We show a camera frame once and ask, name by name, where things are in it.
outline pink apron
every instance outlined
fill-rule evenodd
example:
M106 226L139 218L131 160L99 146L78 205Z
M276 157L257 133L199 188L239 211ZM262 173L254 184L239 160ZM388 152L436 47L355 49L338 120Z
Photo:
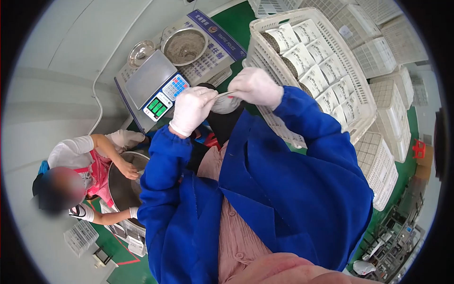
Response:
M100 196L109 207L112 207L114 201L110 195L109 179L107 173L112 160L101 156L95 149L90 151L94 162L86 168L75 169L77 173L89 172L93 179L93 186L87 192L91 195Z

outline red stool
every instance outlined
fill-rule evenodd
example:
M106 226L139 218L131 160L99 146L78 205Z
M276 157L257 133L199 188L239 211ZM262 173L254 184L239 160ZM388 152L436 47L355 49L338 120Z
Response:
M208 134L207 138L205 139L205 142L203 143L205 146L211 148L213 146L216 146L219 151L221 151L221 146L217 142L217 138L214 136L214 133Z
M413 157L413 159L422 159L424 158L424 154L425 154L425 143L424 142L421 142L419 141L418 139L416 139L416 145L413 146L413 151L415 151L415 156Z

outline white glove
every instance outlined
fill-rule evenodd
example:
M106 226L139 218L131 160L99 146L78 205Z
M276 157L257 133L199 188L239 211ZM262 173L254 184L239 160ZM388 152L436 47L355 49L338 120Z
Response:
M278 86L262 69L246 67L228 85L231 96L250 104L266 105L275 110L282 102L284 88Z
M216 100L217 91L206 87L187 88L175 100L175 111L169 125L185 137L207 118Z
M130 207L129 208L129 213L131 214L131 218L137 219L137 210L139 210L139 207Z

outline black pants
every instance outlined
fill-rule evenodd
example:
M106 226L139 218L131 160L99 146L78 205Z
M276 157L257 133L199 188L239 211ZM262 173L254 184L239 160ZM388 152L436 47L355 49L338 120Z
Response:
M208 83L200 83L197 86L207 87L213 90L216 89L213 85ZM233 128L237 124L243 110L244 105L240 104L236 110L226 115L220 115L210 111L210 114L207 117L207 122L210 124L214 136L221 147L225 142L227 142L227 140L230 139L230 134L232 134ZM191 139L191 142L193 145L191 159L189 160L186 168L197 173L198 167L209 148L196 142L194 139Z

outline blue smock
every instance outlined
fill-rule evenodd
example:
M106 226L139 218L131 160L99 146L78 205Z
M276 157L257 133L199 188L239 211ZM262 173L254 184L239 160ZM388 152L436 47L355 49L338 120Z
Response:
M218 282L224 196L273 253L295 253L332 270L348 264L370 222L374 196L349 133L299 88L284 87L274 114L304 137L307 154L291 152L262 118L244 111L219 182L185 169L189 139L168 127L155 134L137 215L159 283Z

